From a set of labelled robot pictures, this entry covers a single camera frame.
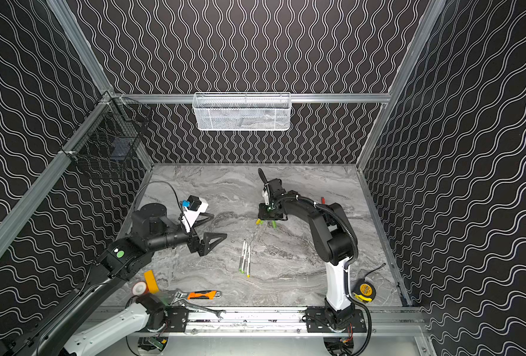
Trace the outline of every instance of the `black wire basket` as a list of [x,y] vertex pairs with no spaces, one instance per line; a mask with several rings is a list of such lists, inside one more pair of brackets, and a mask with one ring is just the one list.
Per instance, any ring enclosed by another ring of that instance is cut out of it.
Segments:
[[136,150],[152,113],[145,104],[113,98],[68,155],[89,178],[122,178],[128,164],[137,160]]

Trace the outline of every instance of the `yellow block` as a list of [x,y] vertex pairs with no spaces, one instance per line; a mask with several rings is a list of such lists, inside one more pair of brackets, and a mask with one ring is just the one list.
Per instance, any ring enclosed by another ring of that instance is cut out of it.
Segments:
[[156,284],[156,279],[154,278],[152,269],[145,272],[145,281],[146,285],[149,286],[150,293],[154,294],[160,291],[158,284]]

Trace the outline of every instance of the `wavy patterned wallpaper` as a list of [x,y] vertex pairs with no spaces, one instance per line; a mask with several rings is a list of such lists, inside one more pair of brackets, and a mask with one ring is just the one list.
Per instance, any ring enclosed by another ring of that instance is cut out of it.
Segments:
[[428,0],[68,0],[116,92],[387,92]]
[[45,1],[0,1],[0,222],[99,97]]
[[526,355],[526,1],[447,2],[365,175],[437,352]]
[[289,130],[253,132],[200,131],[191,105],[157,105],[143,142],[154,162],[356,163],[379,108],[294,104]]
[[118,181],[88,179],[72,164],[0,259],[0,339],[34,328],[112,242],[145,170]]

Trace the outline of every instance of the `black mounting plate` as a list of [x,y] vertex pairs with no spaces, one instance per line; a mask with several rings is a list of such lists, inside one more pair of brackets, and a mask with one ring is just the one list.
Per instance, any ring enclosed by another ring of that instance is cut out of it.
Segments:
[[[334,333],[327,326],[326,315],[324,314],[324,308],[306,308],[305,311],[306,331],[309,333]],[[357,309],[354,310],[354,314],[350,318],[352,324],[352,330],[354,333],[365,333],[366,322],[362,311]]]
[[179,306],[173,306],[165,309],[168,326],[165,333],[183,333],[186,331],[188,324],[189,310]]

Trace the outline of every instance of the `tape measure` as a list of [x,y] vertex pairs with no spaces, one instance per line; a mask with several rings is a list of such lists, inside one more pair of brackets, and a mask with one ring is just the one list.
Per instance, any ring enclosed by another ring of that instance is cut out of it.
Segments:
[[352,289],[354,297],[363,303],[370,303],[376,297],[376,289],[369,278],[359,279]]

